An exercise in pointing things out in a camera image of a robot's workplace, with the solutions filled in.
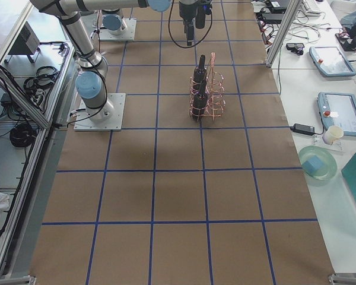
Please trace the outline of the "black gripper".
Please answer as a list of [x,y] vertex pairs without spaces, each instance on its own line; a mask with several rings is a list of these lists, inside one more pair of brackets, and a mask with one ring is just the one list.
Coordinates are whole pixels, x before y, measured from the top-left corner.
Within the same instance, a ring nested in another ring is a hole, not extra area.
[[193,21],[197,15],[199,1],[198,0],[179,0],[179,15],[183,19],[185,25],[186,44],[192,46],[194,40]]

